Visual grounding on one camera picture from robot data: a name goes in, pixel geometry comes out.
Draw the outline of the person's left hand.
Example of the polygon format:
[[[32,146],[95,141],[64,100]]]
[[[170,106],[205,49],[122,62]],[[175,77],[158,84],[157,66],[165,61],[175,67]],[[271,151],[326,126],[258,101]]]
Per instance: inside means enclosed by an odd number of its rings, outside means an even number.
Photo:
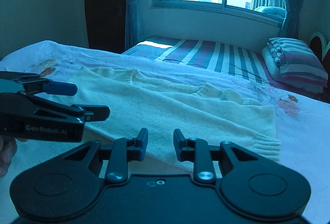
[[[1,136],[1,178],[5,177],[8,173],[12,159],[17,152],[17,141],[27,142],[26,139]]]

